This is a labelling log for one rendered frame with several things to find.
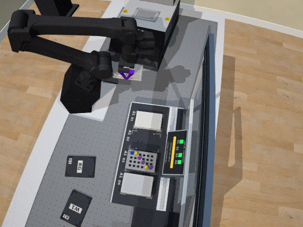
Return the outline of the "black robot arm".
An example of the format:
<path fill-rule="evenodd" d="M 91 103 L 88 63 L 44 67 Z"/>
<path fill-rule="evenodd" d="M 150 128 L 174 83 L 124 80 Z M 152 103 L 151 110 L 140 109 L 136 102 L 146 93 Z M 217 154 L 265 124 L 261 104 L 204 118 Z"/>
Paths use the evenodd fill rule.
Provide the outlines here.
<path fill-rule="evenodd" d="M 82 69 L 75 84 L 91 92 L 97 79 L 109 79 L 113 75 L 111 54 L 106 51 L 84 52 L 38 35 L 88 35 L 103 36 L 122 41 L 127 63 L 136 64 L 136 56 L 153 62 L 155 37 L 153 32 L 138 30 L 133 17 L 93 18 L 43 16 L 31 9 L 19 9 L 12 13 L 8 38 L 13 52 L 33 52 L 74 65 Z"/>

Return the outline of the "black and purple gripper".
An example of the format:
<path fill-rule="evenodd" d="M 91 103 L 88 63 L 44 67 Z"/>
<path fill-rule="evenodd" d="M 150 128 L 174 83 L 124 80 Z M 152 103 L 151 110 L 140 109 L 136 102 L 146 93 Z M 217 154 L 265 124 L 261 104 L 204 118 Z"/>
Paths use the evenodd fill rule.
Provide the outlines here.
<path fill-rule="evenodd" d="M 135 50 L 133 52 L 135 52 Z M 129 79 L 134 74 L 134 70 L 130 69 L 134 69 L 135 64 L 127 63 L 127 54 L 133 52 L 125 52 L 121 49 L 121 56 L 118 64 L 118 73 L 121 74 L 124 79 Z M 130 67 L 130 69 L 124 67 Z M 129 75 L 126 77 L 124 73 L 128 73 Z"/>

